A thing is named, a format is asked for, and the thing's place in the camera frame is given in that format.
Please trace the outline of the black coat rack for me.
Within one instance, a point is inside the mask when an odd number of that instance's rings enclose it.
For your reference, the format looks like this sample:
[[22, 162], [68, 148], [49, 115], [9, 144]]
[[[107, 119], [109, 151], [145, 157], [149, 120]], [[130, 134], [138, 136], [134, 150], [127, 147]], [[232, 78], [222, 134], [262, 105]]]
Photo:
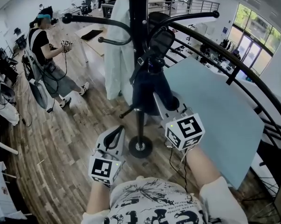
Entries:
[[[69, 24], [71, 22], [86, 22], [110, 25], [112, 28], [121, 28], [125, 30], [129, 37], [124, 41], [114, 41], [100, 37], [98, 41], [100, 43], [106, 43], [116, 46], [124, 46], [130, 42], [133, 42], [134, 49], [134, 69], [137, 64], [137, 60], [144, 52], [149, 48], [149, 44], [146, 43], [147, 36], [150, 31], [155, 27], [156, 23], [160, 23], [163, 20], [170, 18], [164, 13], [152, 12], [148, 13], [148, 0], [129, 0], [129, 13], [130, 13], [130, 26], [125, 25], [122, 22], [112, 19], [86, 17], [81, 15], [72, 15], [66, 13], [62, 17], [62, 22]], [[218, 18], [218, 15], [203, 16]], [[133, 137], [129, 142], [129, 152], [136, 158], [146, 158], [152, 153], [152, 141], [144, 136], [144, 115], [145, 112], [139, 109], [131, 109], [120, 115], [123, 118], [131, 111], [136, 112], [137, 118], [137, 131], [138, 135]]]

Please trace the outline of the grey metal railing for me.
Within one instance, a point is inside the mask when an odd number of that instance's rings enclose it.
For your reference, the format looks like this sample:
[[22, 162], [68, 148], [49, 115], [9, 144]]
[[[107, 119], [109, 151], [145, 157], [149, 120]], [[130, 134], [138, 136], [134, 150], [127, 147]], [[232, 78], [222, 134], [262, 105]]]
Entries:
[[219, 10], [219, 3], [208, 0], [148, 0], [148, 13], [161, 12], [169, 16], [213, 12]]

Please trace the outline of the wooden table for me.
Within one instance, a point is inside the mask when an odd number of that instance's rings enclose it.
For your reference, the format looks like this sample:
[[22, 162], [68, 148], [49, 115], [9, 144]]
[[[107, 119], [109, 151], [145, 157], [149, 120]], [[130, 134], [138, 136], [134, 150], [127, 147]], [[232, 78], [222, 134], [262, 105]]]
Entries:
[[[92, 30], [102, 30], [102, 32], [99, 35], [95, 36], [90, 41], [83, 40], [82, 36]], [[86, 45], [88, 49], [96, 52], [99, 56], [103, 56], [104, 55], [104, 45], [103, 45], [103, 43], [100, 43], [98, 41], [98, 38], [99, 37], [105, 38], [106, 34], [107, 34], [107, 29], [104, 27], [104, 25], [99, 25], [99, 24], [91, 24], [91, 25], [88, 25], [75, 32], [75, 35], [78, 37], [78, 41], [79, 41], [79, 44], [80, 44], [80, 47], [82, 50], [82, 54], [83, 54], [83, 58], [84, 58], [86, 65], [88, 65], [89, 60], [85, 53], [84, 45]]]

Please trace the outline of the white coat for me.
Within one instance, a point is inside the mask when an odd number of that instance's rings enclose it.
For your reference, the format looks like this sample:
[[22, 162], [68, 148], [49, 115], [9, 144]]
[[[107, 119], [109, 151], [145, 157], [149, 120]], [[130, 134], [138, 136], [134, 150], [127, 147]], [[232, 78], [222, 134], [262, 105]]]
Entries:
[[[130, 26], [129, 0], [116, 0], [111, 19]], [[121, 92], [127, 104], [132, 104], [133, 88], [130, 77], [133, 71], [133, 42], [124, 46], [105, 44], [104, 72], [107, 99], [113, 100]]]

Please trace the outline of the glass entrance door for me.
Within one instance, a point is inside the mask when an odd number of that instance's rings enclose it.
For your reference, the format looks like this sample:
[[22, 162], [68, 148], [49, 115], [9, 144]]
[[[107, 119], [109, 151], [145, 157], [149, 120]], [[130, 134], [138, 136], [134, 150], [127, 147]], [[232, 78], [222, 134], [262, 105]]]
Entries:
[[240, 60], [260, 76], [281, 43], [281, 32], [240, 3], [228, 40], [231, 42], [230, 50], [237, 50]]

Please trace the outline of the dark bag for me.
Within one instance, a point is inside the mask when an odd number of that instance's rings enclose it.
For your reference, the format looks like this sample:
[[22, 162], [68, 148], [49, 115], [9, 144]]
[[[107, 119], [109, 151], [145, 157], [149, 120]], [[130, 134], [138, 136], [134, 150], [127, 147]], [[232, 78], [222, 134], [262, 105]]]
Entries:
[[167, 27], [161, 28], [149, 43], [149, 48], [138, 58], [130, 78], [133, 87], [131, 109], [157, 115], [153, 93], [157, 93], [166, 109], [171, 110], [173, 94], [164, 75], [164, 57], [173, 44], [175, 35]]

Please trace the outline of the person's right forearm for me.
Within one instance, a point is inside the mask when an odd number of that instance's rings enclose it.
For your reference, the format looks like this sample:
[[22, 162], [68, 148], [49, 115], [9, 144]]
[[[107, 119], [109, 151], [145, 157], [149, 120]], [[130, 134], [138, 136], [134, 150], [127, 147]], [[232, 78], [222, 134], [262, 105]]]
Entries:
[[221, 173], [199, 146], [187, 152], [186, 160], [199, 189], [221, 177]]

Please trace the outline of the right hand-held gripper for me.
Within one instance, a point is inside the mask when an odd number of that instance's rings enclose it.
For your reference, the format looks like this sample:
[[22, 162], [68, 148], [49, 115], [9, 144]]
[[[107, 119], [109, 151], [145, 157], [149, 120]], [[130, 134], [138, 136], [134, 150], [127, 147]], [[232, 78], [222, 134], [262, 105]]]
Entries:
[[193, 113], [183, 98], [173, 92], [171, 110], [166, 109], [157, 93], [153, 93], [161, 126], [165, 129], [165, 137], [179, 151], [198, 145], [205, 134], [202, 121], [198, 113]]

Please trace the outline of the white table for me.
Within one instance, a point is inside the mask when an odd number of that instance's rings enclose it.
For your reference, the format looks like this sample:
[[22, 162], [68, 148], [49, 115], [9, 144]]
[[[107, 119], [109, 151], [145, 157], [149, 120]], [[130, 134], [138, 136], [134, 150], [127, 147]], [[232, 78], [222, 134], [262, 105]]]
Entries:
[[0, 221], [5, 221], [5, 218], [27, 220], [27, 217], [21, 211], [17, 211], [12, 201], [3, 177], [2, 171], [4, 170], [6, 170], [6, 166], [4, 162], [0, 162]]

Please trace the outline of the person's white printed shirt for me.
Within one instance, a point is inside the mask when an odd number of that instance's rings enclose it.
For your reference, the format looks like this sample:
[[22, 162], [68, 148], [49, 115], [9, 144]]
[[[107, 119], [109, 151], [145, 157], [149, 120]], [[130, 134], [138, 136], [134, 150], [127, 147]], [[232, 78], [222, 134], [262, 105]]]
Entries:
[[204, 185], [199, 198], [180, 185], [137, 178], [117, 185], [110, 208], [84, 213], [81, 224], [248, 224], [223, 177]]

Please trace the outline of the person's left forearm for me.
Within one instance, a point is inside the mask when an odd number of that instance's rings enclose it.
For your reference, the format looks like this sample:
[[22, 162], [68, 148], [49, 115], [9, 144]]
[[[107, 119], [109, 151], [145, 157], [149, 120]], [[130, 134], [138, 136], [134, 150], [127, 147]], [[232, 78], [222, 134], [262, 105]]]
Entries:
[[87, 214], [96, 214], [110, 208], [110, 188], [100, 182], [93, 182], [89, 201], [86, 208]]

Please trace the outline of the black office chair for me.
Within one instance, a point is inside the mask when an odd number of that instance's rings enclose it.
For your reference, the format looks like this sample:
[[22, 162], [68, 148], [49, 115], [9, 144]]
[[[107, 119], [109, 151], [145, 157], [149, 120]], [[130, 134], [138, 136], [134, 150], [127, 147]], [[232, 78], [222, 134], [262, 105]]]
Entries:
[[91, 8], [91, 0], [85, 0], [82, 2], [82, 7], [81, 7], [81, 13], [82, 15], [89, 16], [89, 14], [92, 12]]

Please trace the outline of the black curved railing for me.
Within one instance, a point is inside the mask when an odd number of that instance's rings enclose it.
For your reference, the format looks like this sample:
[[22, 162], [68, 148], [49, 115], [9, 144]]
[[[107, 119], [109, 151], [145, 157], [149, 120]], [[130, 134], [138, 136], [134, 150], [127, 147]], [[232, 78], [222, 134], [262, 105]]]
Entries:
[[210, 47], [212, 50], [218, 52], [223, 57], [225, 57], [227, 60], [229, 60], [231, 63], [235, 65], [234, 71], [229, 74], [223, 68], [221, 68], [219, 65], [215, 64], [212, 61], [209, 61], [213, 66], [217, 67], [219, 70], [221, 70], [225, 75], [227, 75], [227, 84], [230, 85], [231, 83], [236, 83], [258, 106], [260, 110], [264, 112], [264, 114], [267, 116], [267, 118], [270, 120], [270, 124], [276, 128], [276, 131], [279, 133], [279, 136], [281, 138], [281, 129], [280, 126], [276, 124], [276, 122], [273, 120], [273, 118], [269, 115], [269, 113], [266, 111], [266, 109], [263, 107], [263, 105], [252, 95], [237, 79], [236, 75], [239, 73], [239, 71], [244, 72], [252, 81], [253, 83], [264, 93], [264, 95], [269, 99], [269, 101], [272, 103], [272, 105], [275, 107], [275, 109], [278, 111], [278, 113], [281, 116], [281, 102], [278, 100], [278, 98], [271, 92], [271, 90], [264, 84], [264, 82], [256, 76], [247, 66], [243, 64], [239, 59], [237, 59], [235, 56], [231, 55], [229, 52], [227, 52], [224, 48], [217, 45], [215, 42], [211, 41], [210, 39], [206, 38], [205, 36], [199, 34], [198, 32], [195, 32], [189, 28], [186, 28], [185, 26], [182, 26], [177, 23], [177, 21], [185, 20], [188, 18], [201, 18], [203, 16], [213, 16], [218, 15], [218, 12], [208, 12], [208, 13], [197, 13], [197, 14], [186, 14], [181, 16], [175, 16], [170, 17], [165, 20], [163, 20], [160, 23], [156, 23], [155, 27], [150, 31], [150, 33], [147, 36], [146, 43], [149, 44], [153, 36], [161, 30], [161, 28], [170, 26], [184, 34], [187, 34], [188, 36], [206, 44], [208, 47]]

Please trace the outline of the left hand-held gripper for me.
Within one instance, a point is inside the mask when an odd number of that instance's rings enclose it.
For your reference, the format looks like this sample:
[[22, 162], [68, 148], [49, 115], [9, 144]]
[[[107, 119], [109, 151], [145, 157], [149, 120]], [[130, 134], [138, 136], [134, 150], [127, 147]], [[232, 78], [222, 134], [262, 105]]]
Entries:
[[124, 126], [114, 126], [99, 135], [95, 152], [89, 157], [89, 177], [107, 187], [114, 184], [124, 164]]

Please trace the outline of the light blue panel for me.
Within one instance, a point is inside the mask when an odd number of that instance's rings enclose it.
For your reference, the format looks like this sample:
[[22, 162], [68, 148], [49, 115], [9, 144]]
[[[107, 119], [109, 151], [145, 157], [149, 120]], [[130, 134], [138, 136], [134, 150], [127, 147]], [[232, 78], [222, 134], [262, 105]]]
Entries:
[[165, 69], [172, 91], [198, 113], [205, 128], [199, 146], [238, 189], [259, 146], [264, 124], [226, 77], [188, 57]]

